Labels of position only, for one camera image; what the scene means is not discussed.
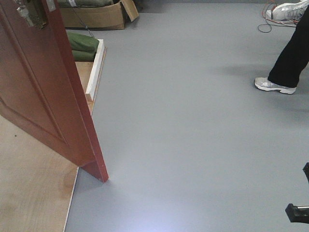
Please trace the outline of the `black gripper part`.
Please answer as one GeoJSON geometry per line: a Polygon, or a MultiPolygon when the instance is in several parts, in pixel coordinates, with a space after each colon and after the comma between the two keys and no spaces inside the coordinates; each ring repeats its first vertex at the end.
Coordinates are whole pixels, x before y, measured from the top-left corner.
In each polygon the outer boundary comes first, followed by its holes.
{"type": "Polygon", "coordinates": [[[292,223],[308,223],[309,222],[309,206],[293,205],[289,203],[285,209],[287,217],[292,223]]]}

